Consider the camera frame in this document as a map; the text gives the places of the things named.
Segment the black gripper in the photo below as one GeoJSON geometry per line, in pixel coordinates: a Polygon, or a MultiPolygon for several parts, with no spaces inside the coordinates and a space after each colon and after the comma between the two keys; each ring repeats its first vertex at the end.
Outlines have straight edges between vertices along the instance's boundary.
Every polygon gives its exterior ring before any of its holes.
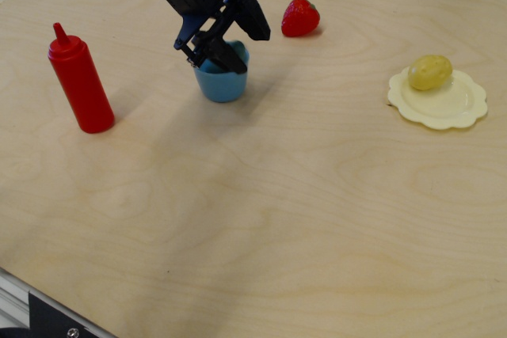
{"type": "Polygon", "coordinates": [[[182,17],[174,48],[194,66],[213,74],[245,74],[244,63],[224,40],[236,24],[254,41],[268,41],[271,29],[258,0],[166,0],[182,17]]]}

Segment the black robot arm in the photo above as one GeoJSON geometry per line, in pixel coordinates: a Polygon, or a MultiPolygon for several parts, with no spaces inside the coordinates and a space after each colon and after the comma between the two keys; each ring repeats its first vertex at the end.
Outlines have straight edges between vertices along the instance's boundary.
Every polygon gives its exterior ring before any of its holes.
{"type": "Polygon", "coordinates": [[[254,41],[268,41],[271,29],[258,0],[166,0],[182,18],[173,47],[194,67],[207,60],[226,72],[244,74],[247,65],[224,40],[237,24],[254,41]]]}

